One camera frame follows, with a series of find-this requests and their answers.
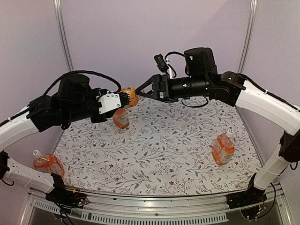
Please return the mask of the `yellow dark-label bottle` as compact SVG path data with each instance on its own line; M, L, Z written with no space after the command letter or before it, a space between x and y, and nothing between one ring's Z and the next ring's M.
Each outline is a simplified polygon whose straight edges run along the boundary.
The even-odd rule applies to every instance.
M139 98L135 93L135 89L133 87L126 87L121 89L121 92L127 93L129 96L129 105L125 106L125 109L132 108L138 105Z

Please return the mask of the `orange bottle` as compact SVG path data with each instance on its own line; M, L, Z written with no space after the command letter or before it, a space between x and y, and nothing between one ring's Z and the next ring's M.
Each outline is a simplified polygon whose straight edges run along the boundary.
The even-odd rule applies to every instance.
M217 165L225 165L233 158L235 152L233 135L234 132L230 128L215 139L211 152Z
M115 125L120 129L125 129L129 126L129 119L126 109L118 109L114 113L112 119Z
M54 173L62 178L64 177L65 171L63 164L60 160L51 153L41 154L39 150L33 151L33 167L35 170L43 173Z

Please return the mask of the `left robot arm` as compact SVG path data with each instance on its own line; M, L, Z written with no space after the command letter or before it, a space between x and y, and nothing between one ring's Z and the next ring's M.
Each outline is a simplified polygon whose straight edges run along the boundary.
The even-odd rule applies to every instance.
M117 91L92 89L88 75L95 75L115 83ZM50 87L59 84L58 91L32 100L20 112L0 124L0 177L22 183L42 191L59 203L66 203L72 194L66 190L62 177L54 173L33 170L17 163L4 150L19 140L41 133L49 128L60 126L65 130L72 122L89 118L93 123L107 121L118 109L128 104L122 100L121 85L104 74L77 70L63 74Z

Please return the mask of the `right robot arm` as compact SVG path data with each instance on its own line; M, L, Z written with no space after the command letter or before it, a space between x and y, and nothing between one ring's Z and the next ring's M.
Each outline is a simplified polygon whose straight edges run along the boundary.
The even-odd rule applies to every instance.
M186 77L175 78L166 57L154 57L160 74L153 75L136 89L136 94L165 103L180 98L204 96L227 105L254 112L284 130L279 145L266 164L250 179L245 191L227 195L230 209L256 204L266 199L265 190L290 164L300 159L300 109L261 88L248 76L219 74L213 51L208 47L186 50Z

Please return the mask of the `floral tablecloth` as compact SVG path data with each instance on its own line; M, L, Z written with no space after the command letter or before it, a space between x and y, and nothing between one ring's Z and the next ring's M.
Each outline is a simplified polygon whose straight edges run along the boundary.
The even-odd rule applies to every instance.
M127 112L129 126L74 122L54 154L67 186L133 195L205 195L243 190L261 162L235 108L203 97L166 104L143 98ZM235 152L225 165L215 139L232 129Z

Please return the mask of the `left metal frame post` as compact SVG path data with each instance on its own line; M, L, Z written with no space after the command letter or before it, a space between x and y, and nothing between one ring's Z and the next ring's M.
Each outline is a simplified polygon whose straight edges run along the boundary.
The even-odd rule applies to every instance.
M70 50L68 47L68 40L67 40L66 31L65 31L61 1L54 0L53 4L54 4L54 12L55 12L55 16L56 16L56 21L57 21L57 25L58 25L61 46L62 46L63 54L65 57L67 69L68 69L68 71L72 71L74 69L74 67L73 67Z

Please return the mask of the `metal frame post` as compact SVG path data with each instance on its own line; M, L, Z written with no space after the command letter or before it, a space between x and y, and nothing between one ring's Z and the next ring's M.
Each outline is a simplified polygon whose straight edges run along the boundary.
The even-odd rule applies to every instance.
M243 48L242 48L242 53L241 53L241 57L240 57L240 61L239 61L238 73L243 73L246 62L247 62L247 56L248 56L248 53L249 53L252 34L253 34L254 26L255 26L257 5L258 5L258 0L251 0L250 1L250 8L249 8L248 21L247 21L246 35L245 35L244 44L243 44Z
M53 4L54 4L54 12L55 12L55 16L56 16L56 21L57 21L57 25L58 25L61 46L62 46L63 54L65 57L67 69L68 69L68 71L72 71L74 69L74 67L73 67L70 50L68 47L68 40L67 40L66 31L65 31L61 1L54 0Z

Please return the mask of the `right metal frame post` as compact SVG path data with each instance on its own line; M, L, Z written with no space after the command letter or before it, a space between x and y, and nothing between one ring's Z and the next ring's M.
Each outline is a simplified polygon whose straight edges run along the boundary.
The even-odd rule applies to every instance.
M248 53L249 53L252 34L253 34L254 26L255 26L257 5L258 5L258 0L251 0L250 1L250 8L249 8L248 21L247 21L246 35L245 35L244 44L243 44L243 48L242 48L242 53L241 53L241 57L240 57L240 61L239 61L238 73L243 73L246 62L247 62L247 56L248 56Z

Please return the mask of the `aluminium front rail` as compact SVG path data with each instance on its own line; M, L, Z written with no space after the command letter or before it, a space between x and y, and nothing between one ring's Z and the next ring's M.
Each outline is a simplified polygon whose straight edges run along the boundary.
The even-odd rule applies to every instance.
M88 191L89 203L70 214L60 214L57 205L45 195L30 189L20 224L22 225L292 225L292 215L276 182L266 189L262 213L251 219L253 204L232 209L227 193L191 196L142 196Z

